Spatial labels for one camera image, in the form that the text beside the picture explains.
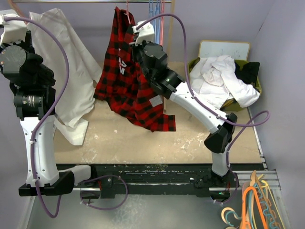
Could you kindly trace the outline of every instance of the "plywood board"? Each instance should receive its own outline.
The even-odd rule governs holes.
[[[183,64],[170,67],[179,74]],[[211,163],[210,151],[203,141],[206,128],[188,111],[167,102],[167,114],[176,115],[176,132],[151,132],[131,124],[112,112],[104,101],[83,118],[89,127],[83,146],[72,146],[57,130],[54,137],[57,163]],[[247,110],[236,112],[238,122],[249,120]],[[255,134],[247,128],[230,152],[231,163],[260,163]]]

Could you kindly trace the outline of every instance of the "orange hanger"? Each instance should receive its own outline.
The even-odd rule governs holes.
[[[246,188],[246,190],[245,190],[244,193],[243,193],[243,212],[242,212],[242,223],[241,223],[240,229],[250,229],[250,228],[251,228],[251,225],[250,225],[249,220],[246,221],[246,197],[247,197],[247,193],[248,193],[250,190],[253,191],[254,198],[255,198],[255,200],[256,200],[256,205],[257,205],[259,214],[260,214],[260,216],[261,216],[261,220],[262,220],[264,229],[267,229],[268,227],[267,227],[267,224],[266,224],[266,221],[265,221],[265,218],[264,218],[262,206],[261,206],[261,204],[260,204],[260,201],[259,201],[259,198],[258,198],[256,189],[255,189],[254,187],[251,187],[251,186],[248,187],[248,188]]]

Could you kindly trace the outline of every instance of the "black and red checkered shirt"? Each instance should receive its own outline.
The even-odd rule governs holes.
[[[132,26],[134,18],[125,10],[115,8],[110,42],[105,54],[101,79],[96,86],[94,98],[105,100],[114,112],[126,117],[131,123],[151,131],[175,131],[174,115],[163,114],[162,103],[152,105],[157,98],[142,74],[140,65],[132,61]]]

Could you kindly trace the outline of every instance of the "olive green basket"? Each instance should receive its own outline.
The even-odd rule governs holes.
[[[195,60],[192,60],[188,63],[187,68],[188,68],[188,72],[190,73],[191,70],[193,69],[193,67],[200,61],[200,58],[198,57]],[[248,63],[248,61],[244,61],[244,60],[235,60],[235,62],[240,66],[240,69],[243,68],[243,66]],[[260,92],[260,94],[262,94],[262,87],[261,84],[259,82],[259,79],[257,78],[256,81],[256,85],[255,88]],[[222,111],[241,111],[244,108],[241,108],[240,105],[238,104],[238,102],[235,99],[229,99],[227,100],[223,106],[221,107]]]

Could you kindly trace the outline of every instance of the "clothes pile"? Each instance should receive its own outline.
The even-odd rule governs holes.
[[[211,105],[221,109],[229,99],[240,107],[252,105],[260,96],[253,87],[257,81],[259,63],[245,64],[242,70],[231,56],[200,58],[190,72],[192,89]]]

